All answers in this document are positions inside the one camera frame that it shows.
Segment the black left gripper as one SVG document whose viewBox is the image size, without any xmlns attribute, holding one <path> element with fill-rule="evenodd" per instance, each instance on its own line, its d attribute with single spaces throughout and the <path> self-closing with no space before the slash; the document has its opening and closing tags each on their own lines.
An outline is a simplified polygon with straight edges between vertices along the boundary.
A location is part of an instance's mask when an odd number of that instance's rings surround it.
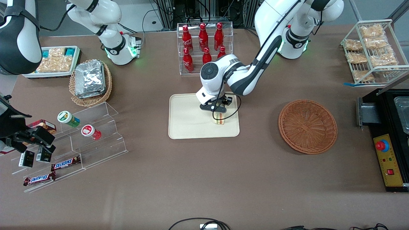
<svg viewBox="0 0 409 230">
<path fill-rule="evenodd" d="M 200 105 L 200 109 L 204 111 L 212 111 L 212 116 L 218 116 L 219 113 L 226 113 L 226 107 L 233 101 L 232 97 L 222 96 L 221 98 L 208 101 L 205 105 Z"/>
</svg>

